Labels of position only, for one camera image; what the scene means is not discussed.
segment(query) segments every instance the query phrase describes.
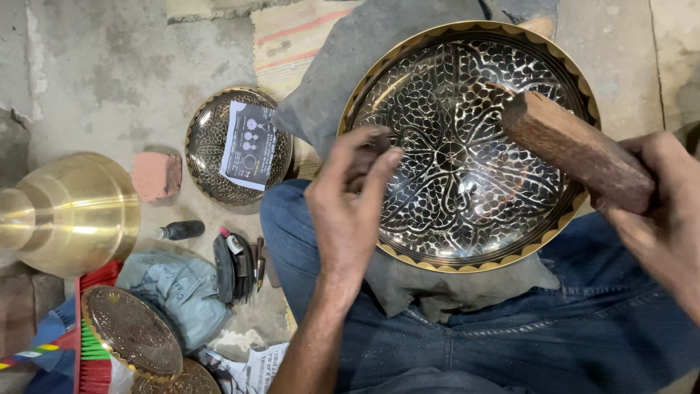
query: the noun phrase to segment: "dark bottle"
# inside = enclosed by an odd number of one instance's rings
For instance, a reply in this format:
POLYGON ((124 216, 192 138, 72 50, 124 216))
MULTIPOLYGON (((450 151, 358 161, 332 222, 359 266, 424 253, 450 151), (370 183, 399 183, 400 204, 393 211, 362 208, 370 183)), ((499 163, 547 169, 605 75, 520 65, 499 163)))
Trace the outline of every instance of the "dark bottle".
POLYGON ((204 233, 204 223, 200 220, 185 220, 173 222, 165 227, 158 227, 154 232, 158 239, 182 240, 201 236, 204 233))

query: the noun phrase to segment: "jeans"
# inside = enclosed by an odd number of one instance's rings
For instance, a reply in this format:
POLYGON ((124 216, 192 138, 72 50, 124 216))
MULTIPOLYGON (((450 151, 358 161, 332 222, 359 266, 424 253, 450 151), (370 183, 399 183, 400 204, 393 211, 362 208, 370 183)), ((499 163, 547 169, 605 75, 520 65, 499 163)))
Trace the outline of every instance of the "jeans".
MULTIPOLYGON (((260 208, 266 245, 298 322, 319 272, 303 197, 308 184, 278 184, 260 208)), ((387 318, 365 283, 346 318, 336 392, 434 367, 542 394, 654 393, 699 366, 699 328, 600 215, 572 221, 539 253, 560 289, 533 287, 447 324, 428 322, 413 306, 387 318)))

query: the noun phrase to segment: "gray cloth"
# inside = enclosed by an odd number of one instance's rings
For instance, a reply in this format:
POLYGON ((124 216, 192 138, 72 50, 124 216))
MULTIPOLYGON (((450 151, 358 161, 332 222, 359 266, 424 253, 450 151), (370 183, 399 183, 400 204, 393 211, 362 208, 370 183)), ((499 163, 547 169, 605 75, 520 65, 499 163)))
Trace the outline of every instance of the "gray cloth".
POLYGON ((377 250, 365 279, 387 316, 396 316, 417 298, 421 312, 431 322, 447 322, 455 311, 496 305, 535 286, 559 288, 559 279, 540 262, 537 253, 481 273, 441 273, 410 266, 377 250))
MULTIPOLYGON (((365 72, 396 44, 450 22, 511 22, 491 0, 367 0, 336 22, 301 85, 277 107, 272 123, 310 143, 325 158, 348 97, 365 72)), ((534 255, 526 261, 477 274, 431 272, 377 250, 365 279, 389 316, 414 298, 432 322, 455 310, 475 311, 527 291, 558 288, 559 281, 534 255)))
POLYGON ((463 371, 443 372, 416 368, 377 387, 348 394, 531 394, 520 387, 503 388, 492 381, 463 371))
MULTIPOLYGON (((486 9, 494 20, 510 22, 486 9)), ((367 0, 335 23, 302 83, 277 106, 272 124, 325 158, 348 97, 376 61, 423 30, 486 17, 478 0, 367 0)))

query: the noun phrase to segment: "green broom bristles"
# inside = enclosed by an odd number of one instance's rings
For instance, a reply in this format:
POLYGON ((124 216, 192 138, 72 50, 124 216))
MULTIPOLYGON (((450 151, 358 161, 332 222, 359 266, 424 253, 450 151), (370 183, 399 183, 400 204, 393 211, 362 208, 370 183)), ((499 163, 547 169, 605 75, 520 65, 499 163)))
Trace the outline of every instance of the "green broom bristles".
POLYGON ((82 360, 109 360, 109 352, 102 347, 97 338, 92 334, 85 319, 80 319, 82 330, 80 331, 80 358, 82 360))

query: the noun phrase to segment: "striped mat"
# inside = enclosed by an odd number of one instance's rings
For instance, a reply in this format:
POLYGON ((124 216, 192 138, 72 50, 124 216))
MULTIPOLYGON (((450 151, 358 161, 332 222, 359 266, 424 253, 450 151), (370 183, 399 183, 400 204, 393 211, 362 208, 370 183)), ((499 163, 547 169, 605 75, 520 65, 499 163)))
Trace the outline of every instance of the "striped mat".
MULTIPOLYGON (((362 2, 301 0, 252 13, 258 88, 277 102, 287 97, 301 83, 333 25, 362 2)), ((310 145, 294 139, 293 171, 297 178, 312 179, 319 161, 310 145)))

